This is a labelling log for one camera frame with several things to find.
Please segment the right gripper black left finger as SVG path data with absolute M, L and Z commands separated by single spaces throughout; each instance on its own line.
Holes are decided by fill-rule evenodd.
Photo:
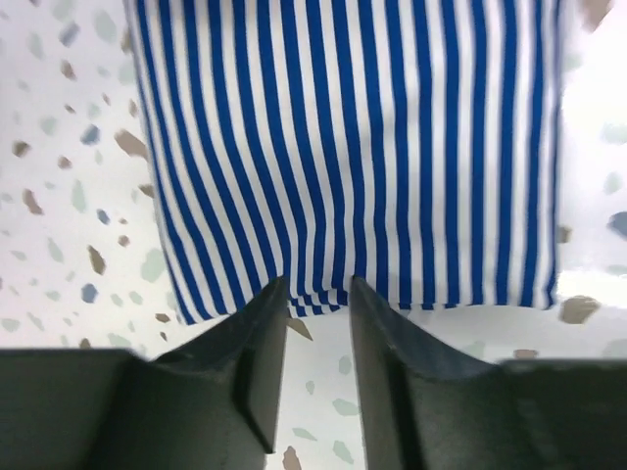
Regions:
M 4 350 L 5 469 L 261 469 L 274 450 L 284 279 L 175 350 Z

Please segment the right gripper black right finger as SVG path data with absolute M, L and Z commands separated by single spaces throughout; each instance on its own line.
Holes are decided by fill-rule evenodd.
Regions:
M 370 469 L 622 469 L 626 364 L 461 352 L 363 279 L 349 308 Z

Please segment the blue white striped tank top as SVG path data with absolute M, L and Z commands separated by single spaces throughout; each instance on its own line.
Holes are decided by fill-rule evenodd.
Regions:
M 179 313 L 556 301 L 561 1 L 129 1 Z

